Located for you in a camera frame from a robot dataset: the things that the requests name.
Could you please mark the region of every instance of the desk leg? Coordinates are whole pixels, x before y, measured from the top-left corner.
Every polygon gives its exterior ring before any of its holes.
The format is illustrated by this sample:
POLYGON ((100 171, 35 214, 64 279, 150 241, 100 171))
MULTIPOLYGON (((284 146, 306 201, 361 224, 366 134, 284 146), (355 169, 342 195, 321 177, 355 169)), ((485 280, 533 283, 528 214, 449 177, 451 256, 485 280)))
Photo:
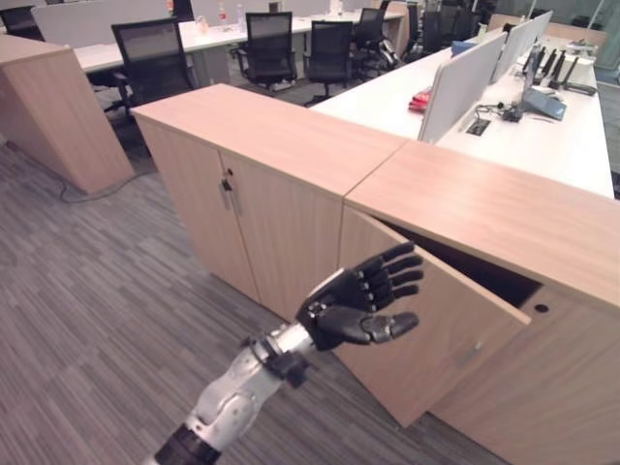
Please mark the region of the desk leg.
POLYGON ((191 54, 198 87, 231 82, 228 53, 223 46, 206 48, 191 54))

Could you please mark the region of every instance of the open cabinet door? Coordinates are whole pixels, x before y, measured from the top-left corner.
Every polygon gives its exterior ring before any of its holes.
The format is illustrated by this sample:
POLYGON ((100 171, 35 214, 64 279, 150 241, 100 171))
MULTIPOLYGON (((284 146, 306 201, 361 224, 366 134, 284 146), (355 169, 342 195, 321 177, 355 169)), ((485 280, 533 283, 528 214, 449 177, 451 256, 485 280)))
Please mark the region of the open cabinet door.
MULTIPOLYGON (((340 264, 358 264, 407 239, 372 217, 345 206, 340 264)), ((530 318, 471 279, 417 248, 424 259, 418 295, 389 313, 413 311, 419 326, 383 346, 341 346, 336 354, 403 426, 516 334, 530 318)))

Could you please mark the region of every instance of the glass wall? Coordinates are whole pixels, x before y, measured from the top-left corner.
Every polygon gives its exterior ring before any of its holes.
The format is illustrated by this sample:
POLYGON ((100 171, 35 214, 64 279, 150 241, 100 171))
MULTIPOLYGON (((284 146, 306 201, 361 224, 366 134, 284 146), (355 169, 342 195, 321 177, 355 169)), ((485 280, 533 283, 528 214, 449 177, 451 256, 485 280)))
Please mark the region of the glass wall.
POLYGON ((607 40, 599 50, 597 67, 608 70, 620 68, 620 0, 605 0, 595 22, 607 33, 607 40))

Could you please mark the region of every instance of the plastic bottle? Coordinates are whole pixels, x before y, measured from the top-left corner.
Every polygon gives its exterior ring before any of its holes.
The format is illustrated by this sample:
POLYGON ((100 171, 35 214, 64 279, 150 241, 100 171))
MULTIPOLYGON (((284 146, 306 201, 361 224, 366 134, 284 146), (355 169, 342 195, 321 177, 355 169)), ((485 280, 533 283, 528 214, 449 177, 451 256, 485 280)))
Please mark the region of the plastic bottle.
POLYGON ((239 32, 245 32, 245 15, 243 14, 243 5, 240 3, 236 6, 236 23, 239 32))
POLYGON ((225 26, 229 17, 226 14, 226 8, 224 8, 224 2, 218 3, 218 10, 219 10, 218 17, 220 18, 220 24, 222 26, 225 26))

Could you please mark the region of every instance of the chair backrest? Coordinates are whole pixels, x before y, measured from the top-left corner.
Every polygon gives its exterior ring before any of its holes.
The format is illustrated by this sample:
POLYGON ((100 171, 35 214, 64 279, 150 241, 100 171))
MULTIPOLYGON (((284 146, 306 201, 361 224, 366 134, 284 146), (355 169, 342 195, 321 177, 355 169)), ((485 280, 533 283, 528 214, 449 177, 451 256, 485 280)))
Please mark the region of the chair backrest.
POLYGON ((192 10, 191 0, 174 0, 172 14, 179 20, 179 22, 193 21, 194 11, 192 10))
POLYGON ((137 105, 194 88, 175 17, 111 27, 137 105))
POLYGON ((352 22, 312 21, 310 80, 338 82, 351 77, 352 37, 352 22))
POLYGON ((364 8, 356 28, 356 46, 364 48, 369 42, 380 41, 383 38, 383 25, 386 11, 376 8, 364 8))
POLYGON ((258 54, 293 51, 293 13, 248 13, 248 50, 258 54))
POLYGON ((454 39, 467 41, 474 35, 474 23, 476 16, 470 10, 463 10, 458 14, 454 24, 454 39))
POLYGON ((422 48, 424 51, 436 52, 441 49, 441 21, 439 12, 424 12, 422 16, 422 48))
POLYGON ((454 32, 454 24, 458 19, 458 15, 460 10, 458 7, 453 5, 444 5, 442 4, 442 8, 440 10, 441 14, 441 31, 442 35, 448 36, 453 34, 454 32))
POLYGON ((407 7, 409 12, 409 42, 416 42, 419 37, 418 5, 407 7))
POLYGON ((32 8, 33 6, 17 7, 0 11, 0 17, 2 17, 2 22, 4 22, 9 34, 26 39, 43 40, 35 18, 30 13, 32 8))

